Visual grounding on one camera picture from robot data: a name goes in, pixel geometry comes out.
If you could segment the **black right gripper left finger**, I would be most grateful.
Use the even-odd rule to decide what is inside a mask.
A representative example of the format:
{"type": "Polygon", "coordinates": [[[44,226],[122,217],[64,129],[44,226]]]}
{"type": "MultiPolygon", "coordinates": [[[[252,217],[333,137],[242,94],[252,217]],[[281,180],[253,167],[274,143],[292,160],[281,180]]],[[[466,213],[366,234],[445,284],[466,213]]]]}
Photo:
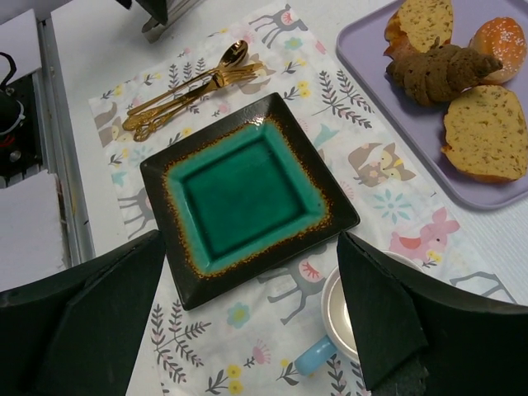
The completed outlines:
{"type": "Polygon", "coordinates": [[[3,395],[124,395],[165,258],[152,230],[1,293],[3,395]]]}

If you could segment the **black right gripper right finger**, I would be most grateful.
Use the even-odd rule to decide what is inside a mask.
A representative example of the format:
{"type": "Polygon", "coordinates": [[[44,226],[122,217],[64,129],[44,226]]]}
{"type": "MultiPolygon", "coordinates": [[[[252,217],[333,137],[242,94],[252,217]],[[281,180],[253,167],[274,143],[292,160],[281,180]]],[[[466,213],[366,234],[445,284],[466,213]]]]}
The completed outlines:
{"type": "Polygon", "coordinates": [[[448,285],[351,233],[337,258],[373,395],[526,394],[526,307],[448,285]]]}

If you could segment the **brown chocolate croissant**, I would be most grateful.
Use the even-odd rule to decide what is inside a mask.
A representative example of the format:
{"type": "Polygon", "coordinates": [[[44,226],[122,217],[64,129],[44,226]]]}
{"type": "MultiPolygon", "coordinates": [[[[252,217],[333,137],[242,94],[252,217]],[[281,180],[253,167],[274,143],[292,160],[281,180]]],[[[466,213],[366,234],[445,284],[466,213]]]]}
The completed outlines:
{"type": "Polygon", "coordinates": [[[425,53],[392,61],[386,73],[418,105],[433,106],[453,101],[502,67],[502,61],[491,54],[435,42],[425,53]]]}

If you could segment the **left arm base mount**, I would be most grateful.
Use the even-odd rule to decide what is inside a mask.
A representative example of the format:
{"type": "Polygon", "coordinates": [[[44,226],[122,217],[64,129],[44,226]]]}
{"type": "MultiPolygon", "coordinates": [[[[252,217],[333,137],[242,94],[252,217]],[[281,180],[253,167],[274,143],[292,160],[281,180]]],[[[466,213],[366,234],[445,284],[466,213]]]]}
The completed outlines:
{"type": "Polygon", "coordinates": [[[6,188],[43,163],[33,78],[14,80],[14,58],[1,53],[8,70],[1,73],[1,187],[6,188]]]}

